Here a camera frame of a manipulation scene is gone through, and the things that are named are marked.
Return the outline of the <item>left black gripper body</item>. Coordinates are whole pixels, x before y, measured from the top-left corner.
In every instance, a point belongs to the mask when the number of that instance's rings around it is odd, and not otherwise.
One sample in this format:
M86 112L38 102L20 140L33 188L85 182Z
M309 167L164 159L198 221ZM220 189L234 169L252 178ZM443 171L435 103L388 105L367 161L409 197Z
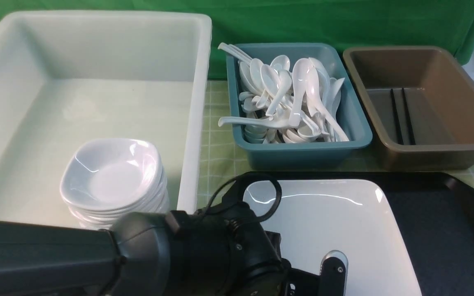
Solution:
M281 258L272 274L259 274L237 284L239 296L344 296L348 276L347 256L329 251L321 260L318 274L292 268Z

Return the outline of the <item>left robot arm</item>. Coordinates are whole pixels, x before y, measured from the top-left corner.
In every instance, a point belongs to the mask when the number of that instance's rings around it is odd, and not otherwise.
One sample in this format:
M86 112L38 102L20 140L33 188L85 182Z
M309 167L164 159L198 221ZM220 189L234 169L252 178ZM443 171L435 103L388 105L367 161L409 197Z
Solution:
M193 214L134 212L109 230L0 221L0 296L344 296L341 251L318 275L281 257L261 225L281 201L274 176L248 172Z

